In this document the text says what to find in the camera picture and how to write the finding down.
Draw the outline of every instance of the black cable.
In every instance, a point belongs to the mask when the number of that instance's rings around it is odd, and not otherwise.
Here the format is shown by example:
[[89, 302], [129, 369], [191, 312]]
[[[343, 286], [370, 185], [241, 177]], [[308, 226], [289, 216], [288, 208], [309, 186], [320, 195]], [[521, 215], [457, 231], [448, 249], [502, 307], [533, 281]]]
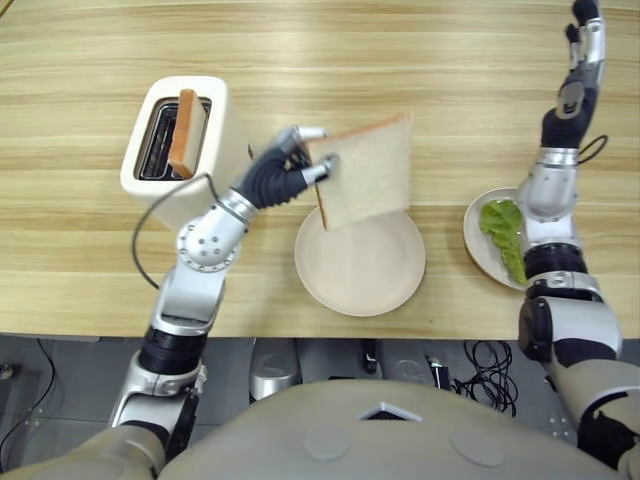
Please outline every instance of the black cable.
[[40, 347], [40, 351], [42, 352], [42, 354], [46, 357], [47, 362], [49, 362], [49, 367], [51, 367], [51, 376], [49, 378], [49, 384], [47, 385], [47, 388], [45, 389], [43, 394], [40, 395], [40, 398], [38, 398], [36, 403], [34, 403], [31, 407], [29, 407], [29, 409], [27, 410], [27, 413], [20, 420], [18, 420], [13, 427], [11, 427], [11, 429], [7, 432], [7, 434], [2, 438], [2, 441], [0, 441], [0, 474], [5, 473], [6, 471], [3, 465], [3, 460], [2, 460], [2, 450], [5, 444], [7, 443], [7, 440], [9, 440], [11, 435], [13, 435], [18, 430], [18, 428], [20, 428], [20, 425], [22, 425], [24, 422], [26, 422], [29, 419], [29, 417], [31, 417], [35, 409], [38, 408], [40, 404], [43, 402], [43, 400], [47, 397], [47, 395], [49, 395], [49, 392], [51, 392], [51, 389], [53, 388], [53, 384], [57, 376], [56, 367], [53, 364], [53, 360], [51, 359], [51, 356], [44, 349], [44, 346], [42, 345], [42, 341], [38, 338], [36, 339], [36, 343], [38, 344], [38, 347]]
[[580, 153], [578, 154], [578, 156], [582, 157], [582, 155], [584, 155], [585, 152], [587, 152], [591, 147], [593, 147], [598, 142], [602, 142], [602, 143], [598, 146], [598, 148], [596, 148], [596, 151], [593, 152], [588, 157], [582, 158], [581, 160], [579, 160], [578, 165], [583, 165], [587, 163], [589, 160], [591, 160], [592, 158], [596, 158], [598, 155], [600, 155], [600, 152], [602, 152], [602, 150], [604, 150], [604, 147], [607, 146], [607, 143], [609, 143], [609, 135], [600, 135], [599, 137], [596, 137], [593, 140], [591, 140], [591, 142], [589, 142], [589, 144], [586, 147], [580, 150]]
[[[481, 345], [487, 347], [490, 353], [489, 361], [484, 364], [478, 359], [478, 348]], [[481, 391], [489, 399], [489, 405], [492, 408], [500, 412], [510, 410], [511, 416], [515, 417], [518, 386], [509, 376], [509, 367], [513, 362], [511, 346], [502, 341], [479, 340], [470, 347], [470, 342], [465, 340], [464, 353], [476, 373], [465, 381], [454, 378], [453, 390], [475, 401], [478, 401], [478, 394]]]
[[138, 270], [140, 275], [142, 275], [142, 278], [144, 278], [147, 281], [147, 283], [151, 285], [153, 288], [155, 288], [156, 290], [160, 287], [153, 280], [153, 278], [151, 278], [149, 274], [145, 271], [144, 267], [142, 266], [142, 263], [140, 263], [140, 258], [138, 257], [138, 237], [140, 236], [140, 232], [142, 231], [142, 228], [144, 227], [145, 223], [147, 223], [147, 220], [149, 220], [149, 217], [151, 216], [151, 214], [153, 214], [156, 208], [158, 208], [165, 201], [167, 201], [172, 195], [178, 193], [180, 190], [187, 188], [192, 183], [195, 183], [198, 180], [201, 180], [203, 178], [207, 179], [207, 182], [209, 183], [209, 189], [211, 190], [211, 194], [213, 195], [214, 200], [218, 200], [218, 195], [216, 194], [216, 190], [213, 186], [213, 180], [211, 179], [211, 175], [209, 175], [208, 173], [203, 173], [202, 175], [193, 177], [187, 180], [186, 182], [180, 183], [176, 188], [169, 190], [160, 198], [156, 199], [151, 204], [151, 206], [147, 208], [147, 210], [144, 212], [144, 214], [138, 221], [136, 228], [133, 230], [133, 237], [131, 238], [131, 257], [133, 258], [133, 263], [135, 264], [136, 269]]

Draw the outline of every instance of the cable bundle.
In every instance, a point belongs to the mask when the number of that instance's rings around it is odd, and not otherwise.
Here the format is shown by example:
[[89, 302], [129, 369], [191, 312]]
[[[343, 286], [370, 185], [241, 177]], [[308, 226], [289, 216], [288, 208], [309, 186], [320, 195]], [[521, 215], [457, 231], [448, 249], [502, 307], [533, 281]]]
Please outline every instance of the cable bundle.
[[[481, 363], [478, 359], [480, 346], [486, 347], [490, 353], [486, 363]], [[464, 353], [476, 373], [466, 381], [454, 378], [453, 390], [475, 401], [479, 401], [478, 394], [483, 392], [489, 399], [489, 406], [500, 412], [510, 409], [511, 416], [515, 417], [518, 386], [509, 376], [509, 367], [513, 362], [511, 346], [502, 341], [485, 340], [479, 340], [471, 346], [471, 342], [465, 340]]]

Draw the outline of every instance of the ceramic plate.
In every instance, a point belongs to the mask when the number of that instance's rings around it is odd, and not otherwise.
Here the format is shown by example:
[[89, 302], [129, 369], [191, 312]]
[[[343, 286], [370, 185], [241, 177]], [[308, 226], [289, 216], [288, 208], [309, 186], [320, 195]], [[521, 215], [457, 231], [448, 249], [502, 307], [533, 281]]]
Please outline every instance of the ceramic plate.
[[471, 258], [487, 275], [507, 287], [524, 290], [523, 285], [511, 279], [509, 270], [502, 263], [500, 249], [494, 245], [491, 235], [482, 233], [479, 223], [482, 207], [493, 200], [513, 200], [515, 202], [517, 192], [515, 188], [499, 188], [490, 190], [476, 198], [464, 214], [464, 243]]
[[416, 291], [426, 265], [422, 235], [405, 212], [391, 212], [326, 232], [320, 209], [296, 238], [298, 275], [318, 302], [336, 312], [371, 317]]

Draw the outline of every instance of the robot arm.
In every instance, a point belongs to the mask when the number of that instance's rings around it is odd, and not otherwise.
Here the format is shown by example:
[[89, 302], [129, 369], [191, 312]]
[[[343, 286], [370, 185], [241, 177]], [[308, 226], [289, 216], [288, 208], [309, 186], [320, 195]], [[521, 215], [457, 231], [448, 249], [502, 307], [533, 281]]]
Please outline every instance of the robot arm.
[[234, 188], [178, 233], [176, 266], [162, 282], [110, 421], [114, 428], [133, 425], [156, 433], [167, 461], [188, 443], [206, 381], [202, 351], [242, 238], [258, 210], [288, 202], [329, 176], [333, 159], [311, 166], [302, 147], [322, 136], [319, 128], [282, 132]]
[[620, 326], [589, 275], [573, 220], [578, 149], [602, 82], [605, 25], [595, 0], [577, 0], [573, 13], [579, 28], [566, 29], [571, 70], [557, 107], [544, 117], [538, 156], [518, 192], [528, 279], [519, 342], [549, 372], [579, 448], [636, 478], [640, 369], [618, 361]]

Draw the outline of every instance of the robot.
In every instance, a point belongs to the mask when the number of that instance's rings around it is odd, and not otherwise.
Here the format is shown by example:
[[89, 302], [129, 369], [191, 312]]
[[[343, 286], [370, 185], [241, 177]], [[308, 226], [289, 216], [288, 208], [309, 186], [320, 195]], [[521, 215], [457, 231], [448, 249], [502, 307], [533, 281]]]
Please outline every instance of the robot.
[[302, 148], [324, 131], [292, 128], [179, 232], [176, 265], [159, 289], [111, 428], [7, 480], [640, 479], [640, 368], [618, 361], [620, 327], [588, 273], [573, 221], [578, 149], [604, 72], [605, 23], [595, 0], [577, 0], [573, 13], [570, 72], [519, 189], [528, 279], [519, 345], [546, 368], [578, 449], [466, 398], [385, 380], [264, 395], [186, 448], [206, 380], [201, 353], [252, 218], [331, 176], [333, 159], [311, 166]]

